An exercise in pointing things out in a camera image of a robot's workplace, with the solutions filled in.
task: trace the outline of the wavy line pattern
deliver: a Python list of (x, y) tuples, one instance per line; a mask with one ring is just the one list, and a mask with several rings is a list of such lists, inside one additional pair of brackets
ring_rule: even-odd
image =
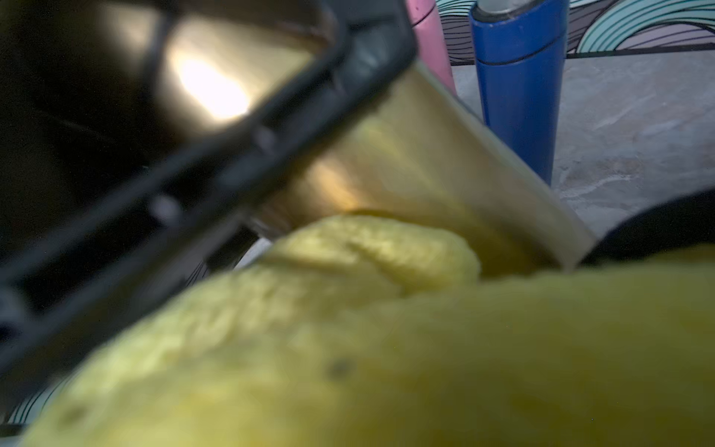
[(594, 21), (577, 51), (613, 51), (639, 31), (683, 23), (715, 31), (713, 0), (624, 0)]
[(10, 412), (10, 415), (6, 418), (4, 423), (27, 425), (34, 421), (42, 412), (44, 406), (59, 394), (72, 377), (74, 376), (66, 377), (53, 386), (39, 391), (22, 401), (22, 403)]
[[(473, 0), (437, 0), (452, 64), (473, 64)], [(711, 44), (715, 0), (571, 0), (567, 52), (648, 50)]]

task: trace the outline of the patterned backdrop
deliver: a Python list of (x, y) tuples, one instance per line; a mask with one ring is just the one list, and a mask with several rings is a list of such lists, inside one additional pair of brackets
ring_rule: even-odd
[[(452, 65), (473, 64), (473, 0), (437, 0)], [(571, 0), (568, 56), (715, 49), (715, 0)]]

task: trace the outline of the pink bottle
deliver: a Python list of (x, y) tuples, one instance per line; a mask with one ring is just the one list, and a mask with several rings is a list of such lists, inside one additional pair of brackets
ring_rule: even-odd
[(442, 22), (435, 0), (405, 1), (417, 36), (420, 58), (452, 93), (456, 93), (452, 66), (447, 55)]

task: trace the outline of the blue bottle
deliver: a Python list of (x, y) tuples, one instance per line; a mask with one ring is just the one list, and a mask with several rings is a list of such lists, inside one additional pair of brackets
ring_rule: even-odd
[(478, 0), (470, 14), (484, 120), (551, 183), (568, 0)]

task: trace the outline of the dark spot on potato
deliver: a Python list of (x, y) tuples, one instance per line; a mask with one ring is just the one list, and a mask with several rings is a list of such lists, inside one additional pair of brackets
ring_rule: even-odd
[(327, 376), (331, 380), (345, 378), (352, 370), (352, 363), (347, 358), (339, 358), (327, 367)]
[(72, 426), (80, 422), (87, 415), (87, 407), (77, 405), (68, 408), (62, 413), (59, 424), (64, 427)]

